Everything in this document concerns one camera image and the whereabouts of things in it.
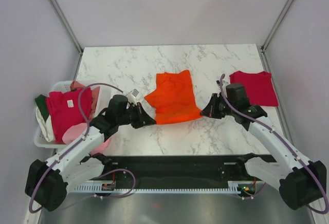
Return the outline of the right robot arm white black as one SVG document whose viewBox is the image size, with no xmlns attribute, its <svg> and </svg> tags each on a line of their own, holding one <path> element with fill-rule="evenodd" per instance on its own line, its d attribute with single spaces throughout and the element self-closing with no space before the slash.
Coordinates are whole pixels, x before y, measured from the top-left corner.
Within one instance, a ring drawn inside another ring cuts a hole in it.
<svg viewBox="0 0 329 224">
<path fill-rule="evenodd" d="M 325 208 L 316 212 L 328 213 L 325 165 L 321 161 L 312 162 L 277 131 L 266 111 L 250 104 L 242 84 L 221 86 L 220 90 L 211 95 L 200 115 L 213 119 L 234 117 L 235 122 L 257 138 L 277 162 L 274 165 L 250 153 L 240 158 L 235 167 L 236 175 L 243 180 L 250 176 L 262 180 L 276 189 L 293 210 L 322 198 Z"/>
</svg>

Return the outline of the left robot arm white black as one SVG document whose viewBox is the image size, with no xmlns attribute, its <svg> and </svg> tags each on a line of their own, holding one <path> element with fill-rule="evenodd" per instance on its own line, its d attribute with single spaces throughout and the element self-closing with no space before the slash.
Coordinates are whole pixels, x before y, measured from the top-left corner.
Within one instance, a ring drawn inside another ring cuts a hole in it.
<svg viewBox="0 0 329 224">
<path fill-rule="evenodd" d="M 101 110 L 70 145 L 45 161 L 37 159 L 30 165 L 25 186 L 25 194 L 30 197 L 29 212 L 37 213 L 33 209 L 34 202 L 54 211 L 78 185 L 97 177 L 109 179 L 113 173 L 110 164 L 96 157 L 83 159 L 114 135 L 120 126 L 131 125 L 139 129 L 155 124 L 141 103 L 131 103 L 124 95 L 114 95 L 108 107 Z"/>
</svg>

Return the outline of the orange t shirt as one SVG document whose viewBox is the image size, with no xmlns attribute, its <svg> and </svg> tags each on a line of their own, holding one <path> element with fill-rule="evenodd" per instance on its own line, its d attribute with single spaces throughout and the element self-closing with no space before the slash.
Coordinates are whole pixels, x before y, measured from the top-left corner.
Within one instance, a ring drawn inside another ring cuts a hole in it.
<svg viewBox="0 0 329 224">
<path fill-rule="evenodd" d="M 158 73 L 156 89 L 144 99 L 155 108 L 155 121 L 167 125 L 199 119 L 189 70 L 180 73 Z"/>
</svg>

